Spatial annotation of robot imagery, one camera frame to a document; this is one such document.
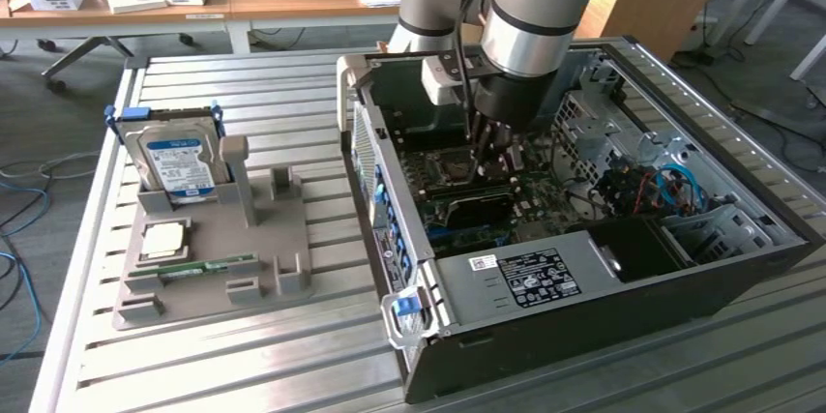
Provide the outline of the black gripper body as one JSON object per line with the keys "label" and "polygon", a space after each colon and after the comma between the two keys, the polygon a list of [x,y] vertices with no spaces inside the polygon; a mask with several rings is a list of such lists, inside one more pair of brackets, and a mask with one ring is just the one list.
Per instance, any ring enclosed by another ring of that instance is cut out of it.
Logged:
{"label": "black gripper body", "polygon": [[558,72],[537,77],[513,74],[489,75],[479,79],[474,106],[489,119],[524,132],[534,120]]}

